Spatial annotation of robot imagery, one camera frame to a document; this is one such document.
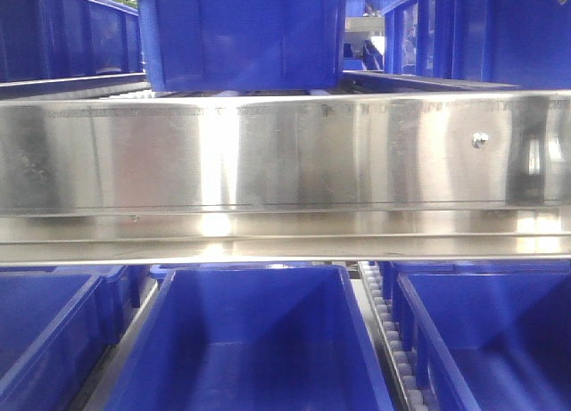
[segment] stainless steel rail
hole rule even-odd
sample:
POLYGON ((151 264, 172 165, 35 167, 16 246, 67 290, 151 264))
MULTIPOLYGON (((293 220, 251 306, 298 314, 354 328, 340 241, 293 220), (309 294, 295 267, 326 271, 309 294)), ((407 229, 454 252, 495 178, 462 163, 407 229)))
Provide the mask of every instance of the stainless steel rail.
POLYGON ((0 102, 7 264, 571 254, 571 92, 0 102))

